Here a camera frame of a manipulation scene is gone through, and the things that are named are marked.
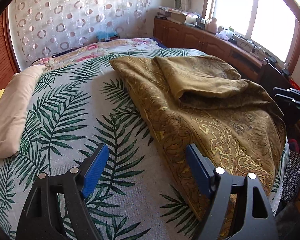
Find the blue gripper pad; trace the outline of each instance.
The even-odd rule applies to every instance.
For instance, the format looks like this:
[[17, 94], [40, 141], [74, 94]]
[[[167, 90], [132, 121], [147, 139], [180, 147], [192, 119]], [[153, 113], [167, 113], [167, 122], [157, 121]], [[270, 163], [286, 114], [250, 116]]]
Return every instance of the blue gripper pad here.
[[99, 151], [97, 157], [92, 162], [86, 175], [84, 176], [83, 188], [81, 190], [81, 193], [84, 198], [90, 195], [96, 188], [98, 180], [101, 176], [101, 173], [103, 172], [103, 169], [106, 166], [108, 159], [109, 148], [107, 145], [104, 144], [101, 150]]
[[213, 163], [209, 158], [202, 156], [195, 144], [187, 145], [186, 160], [197, 182], [200, 193], [210, 199], [216, 190], [213, 173], [215, 167]]

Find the plastic bag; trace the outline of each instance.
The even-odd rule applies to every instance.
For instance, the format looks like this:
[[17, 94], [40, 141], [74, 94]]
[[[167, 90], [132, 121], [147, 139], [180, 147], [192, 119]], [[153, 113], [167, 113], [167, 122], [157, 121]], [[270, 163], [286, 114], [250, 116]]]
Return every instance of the plastic bag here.
[[216, 33], [216, 36], [222, 40], [228, 41], [229, 37], [227, 36], [228, 30], [223, 30], [220, 33]]

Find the wooden door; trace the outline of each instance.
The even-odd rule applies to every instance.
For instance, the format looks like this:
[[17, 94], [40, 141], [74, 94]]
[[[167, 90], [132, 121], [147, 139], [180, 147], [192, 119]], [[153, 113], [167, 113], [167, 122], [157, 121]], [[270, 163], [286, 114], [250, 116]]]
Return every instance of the wooden door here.
[[167, 24], [165, 20], [154, 19], [153, 36], [162, 44], [166, 45]]
[[164, 43], [168, 48], [179, 48], [179, 38], [182, 32], [182, 26], [169, 22], [167, 26], [167, 41]]
[[5, 11], [0, 15], [0, 89], [4, 89], [17, 72], [7, 37]]
[[208, 34], [203, 38], [202, 51], [227, 61], [231, 48], [225, 41]]
[[183, 49], [201, 49], [203, 32], [190, 27], [184, 27], [180, 47]]

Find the beige pillow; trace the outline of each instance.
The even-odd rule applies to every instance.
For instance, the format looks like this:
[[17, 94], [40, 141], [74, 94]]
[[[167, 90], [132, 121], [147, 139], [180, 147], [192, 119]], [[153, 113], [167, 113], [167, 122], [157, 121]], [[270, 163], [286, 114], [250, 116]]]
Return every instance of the beige pillow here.
[[19, 152], [26, 110], [45, 66], [36, 65], [14, 75], [0, 99], [0, 159]]

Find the red object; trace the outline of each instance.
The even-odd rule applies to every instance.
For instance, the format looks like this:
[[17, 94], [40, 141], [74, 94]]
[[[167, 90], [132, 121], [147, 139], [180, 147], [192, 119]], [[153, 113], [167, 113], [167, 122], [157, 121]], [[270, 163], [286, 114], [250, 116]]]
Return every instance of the red object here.
[[297, 89], [300, 91], [300, 87], [298, 86], [297, 83], [295, 83], [292, 79], [290, 79], [290, 84], [293, 86], [294, 89]]

